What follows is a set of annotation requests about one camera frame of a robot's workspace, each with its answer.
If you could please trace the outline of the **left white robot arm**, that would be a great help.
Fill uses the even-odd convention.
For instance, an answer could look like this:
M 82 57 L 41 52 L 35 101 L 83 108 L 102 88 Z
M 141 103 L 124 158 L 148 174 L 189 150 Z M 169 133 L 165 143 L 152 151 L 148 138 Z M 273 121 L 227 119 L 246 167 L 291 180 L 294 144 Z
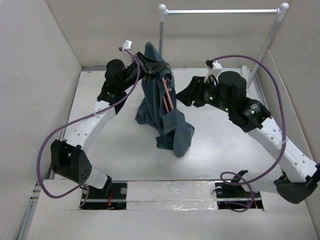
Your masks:
M 149 58 L 141 52 L 134 57 L 128 67 L 119 59 L 107 63 L 105 82 L 90 111 L 90 117 L 82 120 L 64 140 L 55 140 L 50 146 L 52 171 L 79 185 L 93 187 L 95 194 L 103 199 L 111 194 L 111 178 L 92 167 L 87 157 L 89 148 L 125 104 L 127 89 L 141 79 L 153 80 L 169 65 L 164 60 Z

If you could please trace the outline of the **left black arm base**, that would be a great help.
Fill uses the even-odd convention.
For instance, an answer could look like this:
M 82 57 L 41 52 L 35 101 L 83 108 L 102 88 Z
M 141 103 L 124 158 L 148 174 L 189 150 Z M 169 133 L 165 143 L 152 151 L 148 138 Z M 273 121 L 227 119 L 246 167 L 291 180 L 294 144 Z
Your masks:
M 108 177 L 102 189 L 93 186 L 82 186 L 80 209 L 82 210 L 126 210 L 127 181 L 113 181 Z

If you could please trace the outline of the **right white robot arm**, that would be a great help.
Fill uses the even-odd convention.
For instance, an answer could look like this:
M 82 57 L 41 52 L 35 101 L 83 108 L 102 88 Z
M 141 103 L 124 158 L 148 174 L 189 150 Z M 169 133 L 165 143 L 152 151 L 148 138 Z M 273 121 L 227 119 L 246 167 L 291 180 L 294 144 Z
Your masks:
M 247 97 L 247 81 L 235 71 L 224 71 L 206 80 L 194 76 L 176 94 L 185 106 L 208 104 L 228 114 L 229 120 L 255 139 L 275 159 L 281 171 L 258 174 L 242 170 L 231 181 L 231 191 L 242 197 L 249 191 L 277 193 L 292 204 L 309 197 L 320 181 L 320 165 L 308 158 L 288 138 L 269 110 L 258 100 Z

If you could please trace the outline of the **pink clothes hanger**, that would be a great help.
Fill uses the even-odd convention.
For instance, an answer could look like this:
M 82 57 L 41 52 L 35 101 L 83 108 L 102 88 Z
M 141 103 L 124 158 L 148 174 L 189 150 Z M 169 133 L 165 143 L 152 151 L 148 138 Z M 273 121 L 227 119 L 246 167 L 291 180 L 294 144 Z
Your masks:
M 167 81 L 169 81 L 169 83 L 171 83 L 171 80 L 168 78 L 164 78 L 162 77 L 162 83 L 164 86 L 164 90 L 165 90 L 165 95 L 163 96 L 163 103 L 166 109 L 166 112 L 169 113 L 171 110 L 174 109 L 174 105 L 171 99 L 171 95 L 170 95 L 170 91 L 172 91 L 172 85 L 169 84 L 169 86 L 167 86 Z

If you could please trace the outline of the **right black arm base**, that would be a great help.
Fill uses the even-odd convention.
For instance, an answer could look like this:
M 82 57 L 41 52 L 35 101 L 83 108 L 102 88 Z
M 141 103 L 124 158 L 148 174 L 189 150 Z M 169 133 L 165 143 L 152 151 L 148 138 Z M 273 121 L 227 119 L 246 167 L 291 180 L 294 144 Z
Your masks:
M 218 209 L 244 212 L 248 209 L 263 209 L 260 192 L 249 192 L 244 185 L 229 185 L 223 181 L 214 183 L 211 195 L 216 197 Z

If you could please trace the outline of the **blue t shirt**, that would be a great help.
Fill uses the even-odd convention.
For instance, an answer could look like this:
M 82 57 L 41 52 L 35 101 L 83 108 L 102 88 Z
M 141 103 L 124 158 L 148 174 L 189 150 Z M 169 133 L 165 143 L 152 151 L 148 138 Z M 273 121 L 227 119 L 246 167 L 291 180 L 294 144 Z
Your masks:
M 170 97 L 173 110 L 167 113 L 163 97 L 166 95 L 162 77 L 170 79 L 167 86 L 172 85 Z M 144 98 L 137 109 L 135 120 L 140 125 L 150 125 L 158 131 L 156 146 L 159 149 L 172 150 L 177 158 L 185 155 L 191 146 L 195 127 L 186 121 L 185 115 L 177 108 L 175 79 L 172 69 L 168 66 L 155 79 L 143 80 L 141 87 Z

